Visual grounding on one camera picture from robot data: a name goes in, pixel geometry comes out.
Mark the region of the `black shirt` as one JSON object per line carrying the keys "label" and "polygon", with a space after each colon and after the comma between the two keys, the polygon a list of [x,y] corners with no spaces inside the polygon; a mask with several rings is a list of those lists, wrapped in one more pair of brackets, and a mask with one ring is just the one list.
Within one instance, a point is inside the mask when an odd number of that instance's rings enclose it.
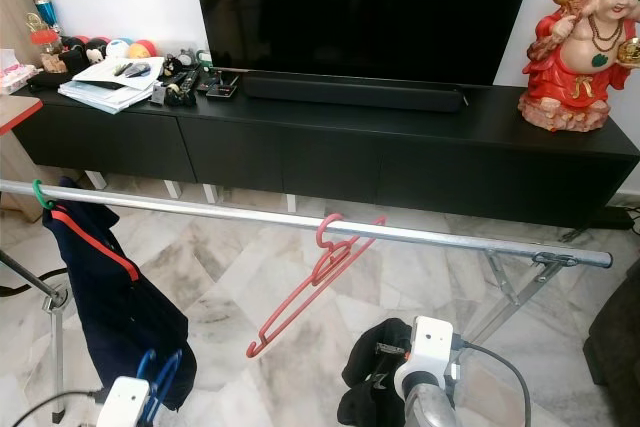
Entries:
{"label": "black shirt", "polygon": [[393,389],[372,386],[375,341],[406,337],[410,350],[412,328],[403,319],[388,318],[358,337],[353,345],[342,378],[349,390],[339,400],[337,421],[353,427],[404,427],[404,401]]}

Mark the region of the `blue plastic hanger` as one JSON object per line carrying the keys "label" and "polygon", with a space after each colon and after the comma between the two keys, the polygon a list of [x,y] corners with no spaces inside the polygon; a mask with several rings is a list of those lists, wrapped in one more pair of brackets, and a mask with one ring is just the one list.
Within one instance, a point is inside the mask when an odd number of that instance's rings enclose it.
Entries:
{"label": "blue plastic hanger", "polygon": [[136,427],[154,427],[155,415],[159,412],[170,390],[172,390],[172,385],[175,378],[177,378],[182,358],[182,350],[174,351],[174,353],[169,355],[168,359],[165,360],[163,368],[157,372],[155,378],[147,378],[148,364],[155,362],[157,354],[154,349],[147,350],[146,353],[143,354],[140,363],[138,363],[136,378],[146,382],[148,391]]}

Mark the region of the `red plastic hanger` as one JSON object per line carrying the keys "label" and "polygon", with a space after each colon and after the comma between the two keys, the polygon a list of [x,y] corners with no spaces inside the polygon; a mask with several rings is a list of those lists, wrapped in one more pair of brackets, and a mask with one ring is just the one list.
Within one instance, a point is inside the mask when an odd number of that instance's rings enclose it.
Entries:
{"label": "red plastic hanger", "polygon": [[[370,245],[374,243],[374,239],[370,238],[366,240],[364,244],[357,245],[358,240],[361,239],[360,235],[353,235],[351,238],[347,238],[340,241],[328,241],[324,238],[326,234],[326,227],[330,223],[343,220],[344,216],[340,213],[334,213],[320,220],[316,225],[316,244],[317,247],[323,248],[324,253],[317,259],[317,262],[312,268],[310,275],[305,277],[300,285],[292,291],[287,298],[280,303],[279,307],[275,309],[271,316],[266,319],[264,325],[257,331],[257,339],[252,341],[246,349],[247,358],[255,358],[262,353],[268,345],[296,319],[305,309],[310,305],[321,293],[324,293],[326,287],[333,284],[335,279],[338,279],[344,271],[347,270],[352,263],[355,263],[362,254],[370,248]],[[289,307],[294,300],[303,293],[303,290],[307,287],[314,287],[311,291],[311,295],[307,296],[303,302],[298,305],[294,311],[282,322],[278,322],[280,316],[282,316],[285,308]]]}

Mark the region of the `red hanger with green hook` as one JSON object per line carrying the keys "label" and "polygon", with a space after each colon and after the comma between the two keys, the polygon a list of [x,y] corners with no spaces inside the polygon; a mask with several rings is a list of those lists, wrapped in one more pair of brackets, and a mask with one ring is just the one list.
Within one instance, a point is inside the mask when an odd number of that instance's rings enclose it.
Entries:
{"label": "red hanger with green hook", "polygon": [[58,241],[73,280],[92,279],[131,285],[141,279],[137,264],[120,249],[110,227],[119,216],[101,204],[78,200],[50,200],[42,190],[42,181],[32,181],[33,193],[44,207],[42,225]]}

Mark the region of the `black TV console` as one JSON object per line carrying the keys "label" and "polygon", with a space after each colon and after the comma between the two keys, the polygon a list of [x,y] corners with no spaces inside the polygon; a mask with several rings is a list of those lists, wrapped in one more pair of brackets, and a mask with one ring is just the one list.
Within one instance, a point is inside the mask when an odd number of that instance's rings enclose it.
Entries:
{"label": "black TV console", "polygon": [[352,104],[142,101],[118,113],[42,90],[15,126],[38,165],[584,229],[640,165],[621,127],[550,133],[516,87],[454,113]]}

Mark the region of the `silver metal clothes rack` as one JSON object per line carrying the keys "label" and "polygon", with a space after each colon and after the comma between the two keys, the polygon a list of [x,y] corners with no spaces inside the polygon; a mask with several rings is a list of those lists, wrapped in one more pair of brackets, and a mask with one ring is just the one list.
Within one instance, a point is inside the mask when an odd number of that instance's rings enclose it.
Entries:
{"label": "silver metal clothes rack", "polygon": [[[557,227],[278,194],[250,206],[160,197],[156,183],[77,191],[105,200],[124,253],[189,318],[195,389],[160,427],[335,426],[340,371],[362,331],[390,317],[431,316],[461,328],[457,404],[466,426],[604,427],[617,419],[582,346],[590,323],[640,257],[630,230],[570,238]],[[366,253],[260,355],[244,351],[321,249],[316,225],[343,213],[343,238],[376,218]]]}

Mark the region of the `navy shirt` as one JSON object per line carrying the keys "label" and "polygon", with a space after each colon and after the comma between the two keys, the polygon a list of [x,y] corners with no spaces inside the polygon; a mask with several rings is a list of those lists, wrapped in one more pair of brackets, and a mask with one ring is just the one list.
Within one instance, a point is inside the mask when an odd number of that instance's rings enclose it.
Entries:
{"label": "navy shirt", "polygon": [[136,375],[138,363],[150,349],[156,351],[157,359],[148,364],[147,375],[155,376],[169,355],[183,351],[173,390],[163,401],[166,409],[177,412],[195,386],[198,368],[188,341],[189,321],[159,287],[146,279],[141,267],[138,270],[141,279],[124,285],[79,277],[73,280],[67,267],[70,293],[93,368],[101,381],[111,383],[116,377]]}

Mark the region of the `black soundbar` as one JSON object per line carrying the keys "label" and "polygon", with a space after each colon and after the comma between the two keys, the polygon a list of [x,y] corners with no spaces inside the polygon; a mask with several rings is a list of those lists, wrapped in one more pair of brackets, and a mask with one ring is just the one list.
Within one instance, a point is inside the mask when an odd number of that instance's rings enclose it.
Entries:
{"label": "black soundbar", "polygon": [[303,72],[248,71],[241,87],[248,97],[430,112],[457,112],[468,99],[457,85],[434,81],[347,78]]}

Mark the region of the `small black box device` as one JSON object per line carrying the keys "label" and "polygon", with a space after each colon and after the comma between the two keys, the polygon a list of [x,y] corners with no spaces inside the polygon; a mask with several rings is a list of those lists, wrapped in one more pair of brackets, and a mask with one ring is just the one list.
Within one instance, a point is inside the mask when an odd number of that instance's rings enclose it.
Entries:
{"label": "small black box device", "polygon": [[201,75],[197,90],[204,93],[207,98],[229,101],[236,95],[239,79],[241,79],[239,72],[211,69]]}

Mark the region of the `red laughing Buddha statue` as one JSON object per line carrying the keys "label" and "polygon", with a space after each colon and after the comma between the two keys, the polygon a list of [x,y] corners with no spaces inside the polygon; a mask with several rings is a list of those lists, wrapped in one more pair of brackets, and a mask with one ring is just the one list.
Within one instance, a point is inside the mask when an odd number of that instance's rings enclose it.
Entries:
{"label": "red laughing Buddha statue", "polygon": [[589,133],[609,119],[609,89],[640,69],[640,0],[553,0],[527,48],[518,111],[548,131]]}

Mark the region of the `black television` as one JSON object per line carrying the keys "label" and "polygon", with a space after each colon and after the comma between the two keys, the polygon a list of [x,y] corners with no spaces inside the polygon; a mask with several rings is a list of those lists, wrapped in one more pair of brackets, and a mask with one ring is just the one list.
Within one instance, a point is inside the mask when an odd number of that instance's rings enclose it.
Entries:
{"label": "black television", "polygon": [[198,0],[233,69],[485,85],[522,0]]}

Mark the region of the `tissue pack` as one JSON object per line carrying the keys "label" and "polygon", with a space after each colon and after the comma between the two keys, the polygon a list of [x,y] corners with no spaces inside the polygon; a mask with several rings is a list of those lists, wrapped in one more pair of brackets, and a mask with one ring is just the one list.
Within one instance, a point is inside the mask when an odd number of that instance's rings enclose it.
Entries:
{"label": "tissue pack", "polygon": [[1,88],[0,93],[10,95],[27,83],[38,69],[31,63],[20,62],[14,49],[0,49]]}

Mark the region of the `stack of white papers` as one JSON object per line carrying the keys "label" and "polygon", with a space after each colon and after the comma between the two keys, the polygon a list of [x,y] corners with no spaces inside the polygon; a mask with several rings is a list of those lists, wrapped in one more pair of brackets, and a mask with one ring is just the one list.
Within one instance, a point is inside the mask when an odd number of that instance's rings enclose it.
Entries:
{"label": "stack of white papers", "polygon": [[58,92],[97,110],[118,113],[154,94],[164,57],[110,57],[63,83]]}

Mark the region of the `orange ball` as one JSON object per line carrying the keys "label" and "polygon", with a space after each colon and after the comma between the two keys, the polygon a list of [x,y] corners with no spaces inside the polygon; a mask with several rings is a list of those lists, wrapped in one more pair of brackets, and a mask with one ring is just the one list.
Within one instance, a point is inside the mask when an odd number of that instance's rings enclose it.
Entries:
{"label": "orange ball", "polygon": [[133,60],[143,60],[157,56],[155,44],[151,40],[136,40],[129,46],[127,56]]}

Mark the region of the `jar with red lid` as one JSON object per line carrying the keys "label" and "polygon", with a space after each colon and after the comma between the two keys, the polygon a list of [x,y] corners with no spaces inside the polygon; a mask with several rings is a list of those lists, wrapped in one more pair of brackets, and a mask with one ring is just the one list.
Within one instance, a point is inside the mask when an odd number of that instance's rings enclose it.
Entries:
{"label": "jar with red lid", "polygon": [[45,72],[67,71],[67,66],[60,60],[61,52],[63,52],[61,38],[54,30],[45,28],[32,31],[29,38],[33,44],[41,48],[40,61]]}

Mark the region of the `white blue ball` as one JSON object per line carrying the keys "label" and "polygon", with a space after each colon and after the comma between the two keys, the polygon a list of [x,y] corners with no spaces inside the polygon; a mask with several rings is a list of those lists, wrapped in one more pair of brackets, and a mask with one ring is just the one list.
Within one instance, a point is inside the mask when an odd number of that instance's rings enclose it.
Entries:
{"label": "white blue ball", "polygon": [[105,58],[128,58],[132,43],[127,39],[114,39],[102,48]]}

